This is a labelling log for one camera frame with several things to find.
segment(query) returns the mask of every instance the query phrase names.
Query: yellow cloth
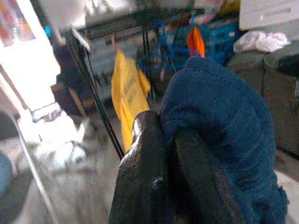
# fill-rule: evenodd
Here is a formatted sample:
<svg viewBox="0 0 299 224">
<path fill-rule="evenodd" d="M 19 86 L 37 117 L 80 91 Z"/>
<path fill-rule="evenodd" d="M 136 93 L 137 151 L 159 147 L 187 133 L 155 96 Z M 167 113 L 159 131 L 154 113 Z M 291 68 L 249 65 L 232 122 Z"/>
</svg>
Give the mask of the yellow cloth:
<svg viewBox="0 0 299 224">
<path fill-rule="evenodd" d="M 126 58 L 117 50 L 114 72 L 111 80 L 112 102 L 121 120 L 122 139 L 127 152 L 132 144 L 132 126 L 137 114 L 149 110 L 146 97 L 150 84 L 135 60 Z"/>
</svg>

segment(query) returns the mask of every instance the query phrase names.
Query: floor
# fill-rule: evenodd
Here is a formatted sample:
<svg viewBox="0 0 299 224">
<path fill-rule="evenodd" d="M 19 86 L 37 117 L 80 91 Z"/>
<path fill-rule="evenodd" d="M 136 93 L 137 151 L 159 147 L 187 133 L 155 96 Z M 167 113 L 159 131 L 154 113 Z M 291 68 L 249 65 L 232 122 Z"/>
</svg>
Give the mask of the floor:
<svg viewBox="0 0 299 224">
<path fill-rule="evenodd" d="M 159 111 L 159 104 L 155 101 L 150 102 L 150 107 Z M 121 139 L 120 122 L 114 112 L 109 111 L 111 124 L 118 138 Z M 99 120 L 98 115 L 92 116 L 93 120 Z M 109 144 L 110 150 L 114 150 L 112 143 Z M 14 161 L 22 154 L 22 150 L 17 138 L 0 141 L 0 150 L 5 152 L 13 165 Z M 287 224 L 299 224 L 299 161 L 284 154 L 281 151 L 276 153 L 275 171 L 278 176 L 278 184 L 285 189 L 290 204 L 288 207 Z M 22 175 L 17 174 L 14 165 L 15 177 L 12 181 L 12 187 L 8 194 L 0 199 L 0 224 L 11 223 L 22 209 L 32 175 L 30 171 L 25 171 Z"/>
</svg>

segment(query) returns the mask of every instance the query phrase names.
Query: black metal frame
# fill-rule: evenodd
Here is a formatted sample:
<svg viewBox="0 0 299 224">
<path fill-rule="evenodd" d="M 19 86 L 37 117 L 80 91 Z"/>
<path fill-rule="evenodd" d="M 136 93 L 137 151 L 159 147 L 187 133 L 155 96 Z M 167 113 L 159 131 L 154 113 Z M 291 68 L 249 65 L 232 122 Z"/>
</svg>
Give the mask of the black metal frame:
<svg viewBox="0 0 299 224">
<path fill-rule="evenodd" d="M 195 12 L 195 15 L 204 13 L 204 9 L 192 9 L 192 11 Z M 120 18 L 114 18 L 110 19 L 109 21 L 102 21 L 94 25 L 89 25 L 83 29 L 72 29 L 68 33 L 64 34 L 77 69 L 90 84 L 97 109 L 120 159 L 124 157 L 124 151 L 122 150 L 119 141 L 116 138 L 108 116 L 106 115 L 104 106 L 98 96 L 98 89 L 93 70 L 90 69 L 91 73 L 89 72 L 84 58 L 85 56 L 88 57 L 91 53 L 93 49 L 93 40 L 104 38 L 107 40 L 106 44 L 108 45 L 112 43 L 112 34 L 115 36 L 115 41 L 126 40 L 135 35 L 142 34 L 143 50 L 144 54 L 146 55 L 150 51 L 148 31 L 154 29 L 155 20 L 163 20 L 165 23 L 171 23 L 181 20 L 184 15 L 190 14 L 190 12 L 190 8 L 172 10 L 151 8 L 144 11 L 135 12 L 133 14 L 124 15 Z M 146 74 L 149 80 L 151 80 L 150 75 L 150 73 Z M 150 94 L 152 97 L 155 96 L 153 87 L 151 87 Z"/>
</svg>

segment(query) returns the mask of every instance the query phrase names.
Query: blue fleece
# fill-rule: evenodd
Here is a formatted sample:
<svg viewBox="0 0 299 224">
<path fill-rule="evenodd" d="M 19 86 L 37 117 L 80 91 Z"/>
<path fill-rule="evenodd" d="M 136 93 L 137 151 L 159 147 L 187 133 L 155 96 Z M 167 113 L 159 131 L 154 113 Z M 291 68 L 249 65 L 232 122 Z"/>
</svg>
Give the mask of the blue fleece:
<svg viewBox="0 0 299 224">
<path fill-rule="evenodd" d="M 175 74 L 161 107 L 171 145 L 180 127 L 196 129 L 217 156 L 247 224 L 283 224 L 287 197 L 277 186 L 274 128 L 262 97 L 226 68 L 190 58 Z"/>
</svg>

